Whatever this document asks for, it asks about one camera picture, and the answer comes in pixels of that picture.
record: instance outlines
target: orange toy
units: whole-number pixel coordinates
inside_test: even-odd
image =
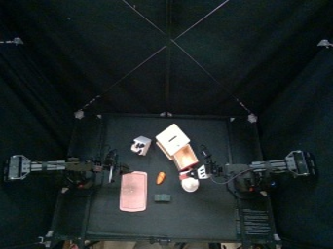
[[[156,178],[156,184],[162,184],[166,178],[166,174],[163,172],[159,173]]]

